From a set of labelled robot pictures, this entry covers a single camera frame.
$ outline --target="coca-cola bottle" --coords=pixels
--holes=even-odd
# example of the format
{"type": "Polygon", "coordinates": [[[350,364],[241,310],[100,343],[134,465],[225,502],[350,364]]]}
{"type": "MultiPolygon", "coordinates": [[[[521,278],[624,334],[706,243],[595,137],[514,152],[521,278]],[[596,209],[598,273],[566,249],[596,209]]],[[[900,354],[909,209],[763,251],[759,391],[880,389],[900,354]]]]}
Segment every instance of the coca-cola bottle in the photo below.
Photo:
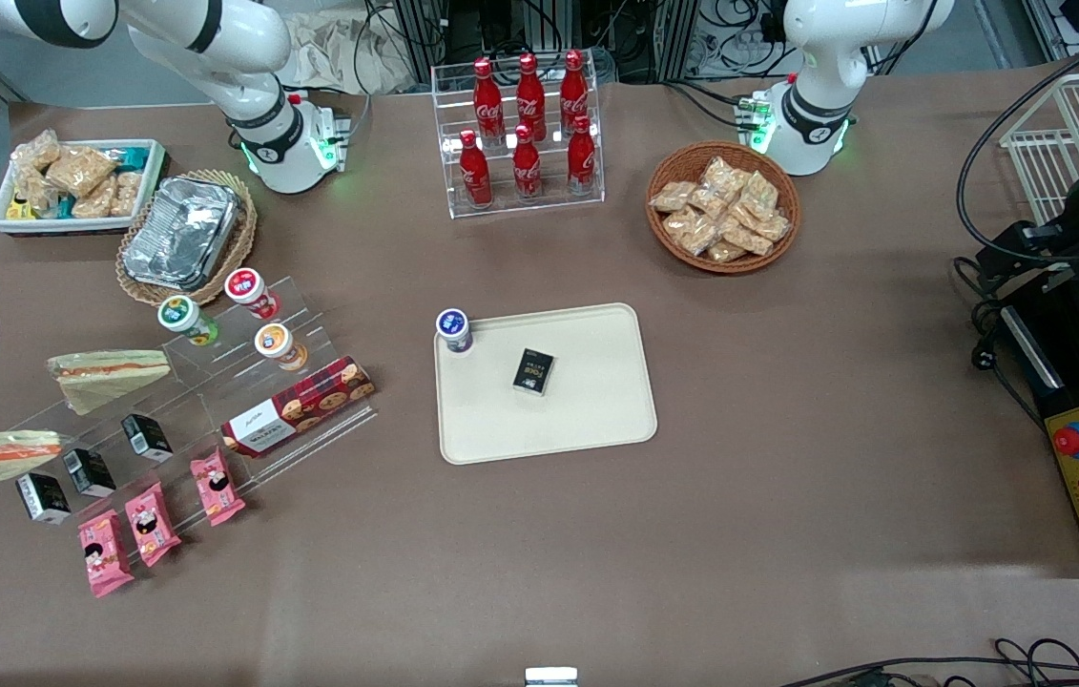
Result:
{"type": "Polygon", "coordinates": [[[483,147],[504,148],[505,113],[501,111],[501,90],[492,81],[492,63],[488,61],[488,57],[475,60],[473,105],[483,147]]]}
{"type": "Polygon", "coordinates": [[[531,141],[530,126],[520,123],[514,132],[518,135],[518,147],[514,149],[514,187],[518,190],[518,201],[533,203],[543,195],[540,151],[531,141]]]}
{"type": "Polygon", "coordinates": [[[590,138],[590,118],[573,118],[573,138],[569,139],[569,191],[589,195],[595,191],[595,139],[590,138]]]}
{"type": "Polygon", "coordinates": [[[470,207],[482,210],[492,205],[492,182],[488,178],[488,157],[483,151],[475,147],[475,132],[466,128],[461,132],[464,151],[459,155],[459,168],[464,173],[466,196],[470,198],[470,207]]]}
{"type": "Polygon", "coordinates": [[[548,136],[548,123],[544,121],[543,84],[540,83],[538,75],[535,75],[535,67],[540,60],[531,53],[522,53],[518,57],[518,65],[522,70],[522,78],[518,81],[518,120],[531,127],[531,135],[535,140],[543,140],[548,136]]]}
{"type": "Polygon", "coordinates": [[[573,136],[573,121],[586,113],[586,74],[582,51],[564,53],[564,81],[560,82],[560,134],[564,140],[573,136]]]}

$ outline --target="sandwich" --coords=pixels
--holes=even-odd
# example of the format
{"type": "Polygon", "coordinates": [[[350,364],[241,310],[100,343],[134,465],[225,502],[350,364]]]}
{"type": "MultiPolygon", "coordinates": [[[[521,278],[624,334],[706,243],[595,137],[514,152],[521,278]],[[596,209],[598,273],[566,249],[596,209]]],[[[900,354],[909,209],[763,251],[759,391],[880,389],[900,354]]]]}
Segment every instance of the sandwich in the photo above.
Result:
{"type": "Polygon", "coordinates": [[[54,431],[0,431],[0,482],[60,455],[64,439],[54,431]]]}
{"type": "Polygon", "coordinates": [[[70,353],[47,360],[46,369],[79,416],[169,374],[163,352],[70,353]]]}

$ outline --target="wicker basket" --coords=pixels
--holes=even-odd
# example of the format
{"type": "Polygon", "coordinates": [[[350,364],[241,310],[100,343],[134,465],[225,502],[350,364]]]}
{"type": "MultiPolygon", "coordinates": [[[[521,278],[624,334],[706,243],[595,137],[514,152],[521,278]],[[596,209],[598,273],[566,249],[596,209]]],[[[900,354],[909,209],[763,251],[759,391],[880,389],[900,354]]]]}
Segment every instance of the wicker basket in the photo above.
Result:
{"type": "Polygon", "coordinates": [[[216,273],[213,273],[213,278],[208,279],[208,284],[204,284],[197,290],[188,293],[165,286],[156,286],[155,284],[134,281],[133,278],[127,276],[126,271],[124,271],[124,251],[127,251],[127,244],[136,236],[136,232],[141,230],[141,226],[145,226],[146,218],[150,217],[150,209],[153,209],[152,201],[145,205],[141,214],[136,215],[133,226],[128,228],[127,234],[124,235],[124,239],[120,243],[120,252],[115,256],[115,277],[120,279],[120,287],[128,296],[141,303],[154,305],[154,307],[170,296],[178,296],[180,293],[190,296],[192,300],[200,304],[217,299],[218,296],[221,296],[221,291],[224,291],[226,277],[229,277],[230,273],[233,273],[234,270],[243,265],[243,261],[251,252],[251,244],[255,244],[255,225],[259,215],[256,214],[255,203],[251,201],[251,191],[247,190],[246,183],[243,183],[242,179],[216,169],[194,170],[193,173],[180,176],[182,178],[194,178],[199,179],[199,181],[210,181],[213,183],[220,183],[222,187],[233,188],[238,198],[243,201],[243,208],[238,210],[234,230],[230,232],[230,237],[226,243],[224,256],[221,257],[216,273]]]}
{"type": "Polygon", "coordinates": [[[797,229],[802,225],[802,204],[797,201],[797,190],[793,187],[793,179],[784,174],[775,162],[766,156],[752,151],[752,149],[740,143],[727,143],[725,140],[704,140],[700,143],[688,145],[680,148],[679,151],[666,156],[661,164],[654,169],[654,176],[648,179],[648,193],[645,195],[645,214],[648,217],[648,226],[654,230],[654,236],[666,246],[667,251],[673,253],[679,260],[688,265],[706,271],[713,271],[719,274],[741,274],[748,271],[764,269],[773,261],[777,260],[792,246],[793,239],[797,236],[797,229]],[[737,169],[760,170],[771,184],[779,191],[778,208],[789,220],[789,232],[784,238],[778,241],[767,256],[743,256],[736,261],[714,262],[705,258],[697,258],[691,252],[684,251],[674,239],[666,234],[663,228],[664,215],[653,207],[650,207],[648,200],[657,195],[667,183],[672,181],[700,181],[700,175],[705,174],[709,161],[713,156],[721,155],[723,161],[729,162],[737,169]]]}

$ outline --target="tabletop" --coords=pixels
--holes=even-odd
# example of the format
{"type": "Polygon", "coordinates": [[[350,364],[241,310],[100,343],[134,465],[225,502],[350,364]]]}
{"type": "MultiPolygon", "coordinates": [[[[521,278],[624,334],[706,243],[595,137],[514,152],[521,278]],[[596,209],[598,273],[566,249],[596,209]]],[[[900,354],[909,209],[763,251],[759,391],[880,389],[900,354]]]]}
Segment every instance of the tabletop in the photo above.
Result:
{"type": "MultiPolygon", "coordinates": [[[[0,486],[2,684],[774,686],[897,656],[1079,649],[1079,534],[1040,430],[971,368],[950,258],[959,164],[1041,70],[873,79],[796,180],[801,235],[711,277],[650,234],[648,175],[729,136],[664,87],[604,87],[605,203],[452,221],[426,96],[375,97],[349,168],[283,196],[211,106],[23,106],[14,140],[161,140],[172,170],[251,182],[250,264],[292,275],[381,387],[377,418],[259,506],[104,600],[78,545],[0,486]],[[433,317],[625,302],[657,408],[647,443],[451,466],[433,317]]],[[[1027,215],[993,145],[970,182],[1027,215]]],[[[0,237],[0,427],[59,400],[45,358],[168,338],[117,286],[118,237],[0,237]]]]}

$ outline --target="bottle lid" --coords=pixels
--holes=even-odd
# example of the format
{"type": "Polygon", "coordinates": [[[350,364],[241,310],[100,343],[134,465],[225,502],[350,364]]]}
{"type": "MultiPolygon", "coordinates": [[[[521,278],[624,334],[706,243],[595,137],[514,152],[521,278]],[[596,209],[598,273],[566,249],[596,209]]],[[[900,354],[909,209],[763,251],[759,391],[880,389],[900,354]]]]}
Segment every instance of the bottle lid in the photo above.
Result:
{"type": "Polygon", "coordinates": [[[258,301],[265,288],[263,277],[252,269],[237,269],[226,277],[226,296],[240,305],[258,301]]]}
{"type": "Polygon", "coordinates": [[[293,334],[285,327],[265,325],[255,335],[255,349],[265,358],[278,358],[293,347],[293,334]]]}
{"type": "Polygon", "coordinates": [[[438,335],[442,339],[461,339],[466,332],[466,313],[447,308],[438,316],[438,335]]]}
{"type": "Polygon", "coordinates": [[[169,331],[185,332],[200,321],[200,305],[186,296],[172,296],[159,305],[159,325],[169,331]]]}

